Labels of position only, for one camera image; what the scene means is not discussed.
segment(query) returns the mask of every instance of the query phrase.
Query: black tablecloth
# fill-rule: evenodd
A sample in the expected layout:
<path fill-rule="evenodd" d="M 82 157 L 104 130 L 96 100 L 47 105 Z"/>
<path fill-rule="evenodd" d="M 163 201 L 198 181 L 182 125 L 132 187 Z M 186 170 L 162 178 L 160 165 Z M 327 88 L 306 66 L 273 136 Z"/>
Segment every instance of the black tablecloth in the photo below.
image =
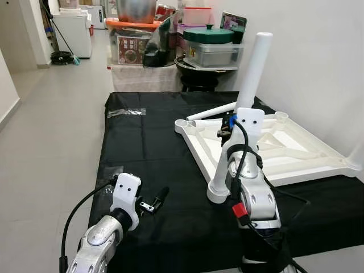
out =
<path fill-rule="evenodd" d="M 206 181 L 173 126 L 176 119 L 236 98 L 236 92 L 110 95 L 97 185 L 123 167 L 142 179 L 144 201 L 152 201 L 166 185 L 170 193 L 157 215 L 143 217 L 128 233 L 108 272 L 205 272 L 239 266 L 243 242 L 231 208 L 208 201 Z M 254 107 L 274 113 L 258 99 Z M 126 115 L 120 109 L 136 112 Z M 293 256 L 364 243 L 364 185 L 358 179 L 335 176 L 282 188 L 312 203 L 289 228 Z M 89 225 L 110 209 L 111 195 L 106 189 L 94 196 Z M 284 224 L 301 203 L 287 196 L 276 199 Z"/>

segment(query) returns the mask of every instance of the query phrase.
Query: red lid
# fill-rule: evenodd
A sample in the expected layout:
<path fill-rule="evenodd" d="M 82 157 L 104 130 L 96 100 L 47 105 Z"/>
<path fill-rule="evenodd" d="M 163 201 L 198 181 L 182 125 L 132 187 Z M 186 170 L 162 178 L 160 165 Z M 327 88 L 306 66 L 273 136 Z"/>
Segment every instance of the red lid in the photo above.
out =
<path fill-rule="evenodd" d="M 184 7 L 185 9 L 191 9 L 191 10 L 210 10 L 210 7 Z"/>
<path fill-rule="evenodd" d="M 106 25 L 114 28 L 121 27 L 144 27 L 144 28 L 157 28 L 162 22 L 154 21 L 153 24 L 145 24 L 145 23 L 130 23 L 130 22 L 121 22 L 118 18 L 106 18 Z"/>

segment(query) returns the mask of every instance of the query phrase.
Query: white chest freezer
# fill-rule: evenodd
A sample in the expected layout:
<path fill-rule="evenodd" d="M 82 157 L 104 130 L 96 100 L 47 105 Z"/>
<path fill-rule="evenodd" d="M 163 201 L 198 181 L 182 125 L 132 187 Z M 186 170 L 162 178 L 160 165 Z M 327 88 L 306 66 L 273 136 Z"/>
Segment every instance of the white chest freezer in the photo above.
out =
<path fill-rule="evenodd" d="M 79 58 L 90 58 L 92 54 L 92 44 L 90 37 L 92 16 L 87 10 L 81 9 L 60 9 L 59 14 L 53 15 L 53 20 L 57 24 L 63 37 L 66 39 L 73 53 Z M 57 42 L 60 51 L 69 51 L 56 27 Z"/>

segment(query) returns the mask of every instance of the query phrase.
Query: grey floor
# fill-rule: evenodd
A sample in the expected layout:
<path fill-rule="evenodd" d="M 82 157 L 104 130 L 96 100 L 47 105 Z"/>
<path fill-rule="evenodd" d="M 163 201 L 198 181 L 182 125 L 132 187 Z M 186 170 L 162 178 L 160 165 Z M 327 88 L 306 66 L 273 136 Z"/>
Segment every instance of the grey floor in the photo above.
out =
<path fill-rule="evenodd" d="M 113 90 L 106 31 L 80 66 L 12 75 L 22 105 L 0 132 L 0 272 L 58 272 L 60 238 L 74 205 L 94 188 Z M 66 252 L 86 230 L 89 200 L 76 214 Z M 297 258 L 309 272 L 363 272 L 363 247 Z M 233 273 L 237 270 L 226 270 Z"/>

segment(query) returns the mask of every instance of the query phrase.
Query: clear storage box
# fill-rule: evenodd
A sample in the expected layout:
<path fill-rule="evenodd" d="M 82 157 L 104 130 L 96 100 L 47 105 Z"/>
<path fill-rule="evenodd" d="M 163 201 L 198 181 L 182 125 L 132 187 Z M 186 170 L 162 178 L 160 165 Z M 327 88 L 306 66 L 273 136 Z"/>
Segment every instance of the clear storage box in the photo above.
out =
<path fill-rule="evenodd" d="M 161 22 L 153 24 L 120 22 L 118 18 L 107 18 L 111 59 L 114 64 L 143 63 L 143 54 L 147 42 Z"/>
<path fill-rule="evenodd" d="M 210 23 L 210 7 L 184 7 L 183 23 L 190 26 L 206 25 Z"/>
<path fill-rule="evenodd" d="M 186 44 L 184 61 L 197 67 L 237 69 L 243 55 L 242 44 L 202 44 L 188 40 Z"/>

